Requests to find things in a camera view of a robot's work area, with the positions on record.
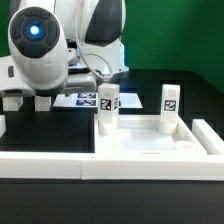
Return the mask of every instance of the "white tray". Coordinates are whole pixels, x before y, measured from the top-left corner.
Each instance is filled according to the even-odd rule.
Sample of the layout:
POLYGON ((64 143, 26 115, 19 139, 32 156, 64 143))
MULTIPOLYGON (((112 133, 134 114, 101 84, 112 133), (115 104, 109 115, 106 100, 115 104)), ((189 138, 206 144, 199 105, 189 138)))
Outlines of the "white tray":
POLYGON ((95 153, 96 154, 204 154, 206 150, 194 137, 185 123, 178 117, 177 133, 172 136, 159 133, 160 116, 157 115, 119 115, 118 128, 113 135, 99 133, 98 119, 95 115, 95 153), (195 149, 175 149, 175 142, 188 141, 195 149))

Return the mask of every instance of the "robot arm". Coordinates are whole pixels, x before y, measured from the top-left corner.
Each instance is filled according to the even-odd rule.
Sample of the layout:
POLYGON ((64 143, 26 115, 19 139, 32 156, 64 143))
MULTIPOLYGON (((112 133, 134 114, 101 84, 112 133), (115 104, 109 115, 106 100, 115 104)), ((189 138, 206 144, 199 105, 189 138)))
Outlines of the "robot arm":
POLYGON ((93 73, 108 73, 105 61, 113 62, 115 72, 124 68, 119 40, 124 12, 124 0, 12 0, 11 56, 0 59, 1 96, 94 91, 93 73), (76 46, 68 47, 68 40, 76 46), (90 72, 68 75, 86 67, 86 56, 90 72))

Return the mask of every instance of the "black tabletop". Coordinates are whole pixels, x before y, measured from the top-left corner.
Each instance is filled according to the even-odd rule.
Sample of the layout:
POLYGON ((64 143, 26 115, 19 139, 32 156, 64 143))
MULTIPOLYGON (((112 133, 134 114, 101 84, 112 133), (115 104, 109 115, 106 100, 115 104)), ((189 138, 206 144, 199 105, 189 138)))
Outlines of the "black tabletop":
MULTIPOLYGON (((111 82, 143 104, 121 114, 159 114, 162 85, 178 84, 185 123, 191 128, 193 119, 205 119, 224 137, 224 95, 195 73, 132 70, 111 82)), ((26 98, 19 112, 2 112, 1 149, 93 152, 96 109, 34 112, 33 105, 26 98)), ((224 182, 215 181, 0 179, 0 223, 222 224, 223 198, 224 182)))

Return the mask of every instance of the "green background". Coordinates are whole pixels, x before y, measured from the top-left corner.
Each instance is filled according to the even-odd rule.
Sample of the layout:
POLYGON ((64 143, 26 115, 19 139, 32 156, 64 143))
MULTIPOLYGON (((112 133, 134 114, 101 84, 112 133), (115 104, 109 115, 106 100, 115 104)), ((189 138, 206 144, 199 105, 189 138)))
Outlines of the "green background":
MULTIPOLYGON (((0 56, 9 54, 9 0, 0 0, 0 56)), ((126 0, 130 69, 189 70, 224 93, 223 0, 126 0)))

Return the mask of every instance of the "qr code marker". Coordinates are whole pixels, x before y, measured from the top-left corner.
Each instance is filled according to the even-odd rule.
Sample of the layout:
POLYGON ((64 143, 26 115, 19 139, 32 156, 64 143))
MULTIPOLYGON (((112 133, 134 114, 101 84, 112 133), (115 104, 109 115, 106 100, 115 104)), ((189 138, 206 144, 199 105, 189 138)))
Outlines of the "qr code marker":
POLYGON ((101 99, 100 102, 100 109, 101 110, 107 110, 107 111, 111 111, 111 100, 108 99, 101 99))
POLYGON ((165 100, 164 111, 176 111, 176 104, 175 100, 165 100))

